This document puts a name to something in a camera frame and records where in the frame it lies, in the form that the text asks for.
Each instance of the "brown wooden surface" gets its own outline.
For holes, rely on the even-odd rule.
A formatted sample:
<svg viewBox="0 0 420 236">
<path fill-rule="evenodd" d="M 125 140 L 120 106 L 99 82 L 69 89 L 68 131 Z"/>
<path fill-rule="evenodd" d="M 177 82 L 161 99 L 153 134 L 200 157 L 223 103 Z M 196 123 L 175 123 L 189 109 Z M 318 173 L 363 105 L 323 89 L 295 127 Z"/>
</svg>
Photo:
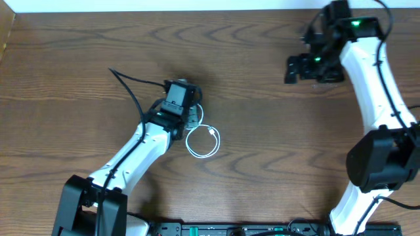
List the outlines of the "brown wooden surface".
<svg viewBox="0 0 420 236">
<path fill-rule="evenodd" d="M 7 39 L 11 32 L 14 20 L 14 12 L 9 6 L 0 0 L 0 61 L 6 49 Z"/>
<path fill-rule="evenodd" d="M 420 10 L 394 10 L 388 55 L 407 105 L 420 102 Z M 133 134 L 136 108 L 107 67 L 204 92 L 219 153 L 177 142 L 149 169 L 129 210 L 185 222 L 323 218 L 347 186 L 362 121 L 347 80 L 284 85 L 315 10 L 19 14 L 0 67 L 0 233 L 51 233 L 64 182 L 101 167 Z M 382 11 L 358 11 L 378 14 Z M 147 108 L 159 88 L 129 82 Z M 192 146 L 211 147 L 205 131 Z M 393 197 L 419 202 L 419 178 Z M 384 203 L 372 220 L 418 235 L 419 213 Z"/>
</svg>

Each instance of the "wooden table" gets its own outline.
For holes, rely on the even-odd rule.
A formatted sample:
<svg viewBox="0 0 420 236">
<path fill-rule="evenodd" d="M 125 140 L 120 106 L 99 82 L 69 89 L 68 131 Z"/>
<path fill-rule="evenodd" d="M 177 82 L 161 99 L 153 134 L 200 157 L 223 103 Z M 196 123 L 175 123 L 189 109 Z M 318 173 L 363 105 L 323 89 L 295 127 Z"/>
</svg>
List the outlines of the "wooden table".
<svg viewBox="0 0 420 236">
<path fill-rule="evenodd" d="M 420 103 L 420 10 L 393 10 L 388 55 L 407 105 Z M 129 210 L 185 222 L 322 219 L 348 183 L 362 137 L 349 80 L 283 84 L 315 10 L 18 14 L 0 65 L 0 233 L 51 233 L 64 182 L 87 177 L 131 137 L 137 110 L 107 67 L 203 89 L 215 157 L 177 142 L 129 197 Z M 357 15 L 383 11 L 356 11 Z M 164 94 L 128 82 L 144 108 Z M 206 131 L 193 148 L 212 147 Z M 393 198 L 418 204 L 420 178 Z M 419 213 L 383 203 L 373 221 L 420 234 Z"/>
</svg>

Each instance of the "green led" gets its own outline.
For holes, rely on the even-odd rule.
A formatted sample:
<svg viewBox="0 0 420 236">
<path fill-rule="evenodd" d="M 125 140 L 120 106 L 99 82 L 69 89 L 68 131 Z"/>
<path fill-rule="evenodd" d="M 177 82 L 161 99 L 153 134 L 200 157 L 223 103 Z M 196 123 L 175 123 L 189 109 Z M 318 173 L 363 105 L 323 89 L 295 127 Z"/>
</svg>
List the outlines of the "green led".
<svg viewBox="0 0 420 236">
<path fill-rule="evenodd" d="M 362 21 L 360 21 L 360 20 L 355 20 L 355 21 L 352 21 L 352 25 L 353 25 L 354 27 L 359 27 L 360 23 L 362 23 Z"/>
</svg>

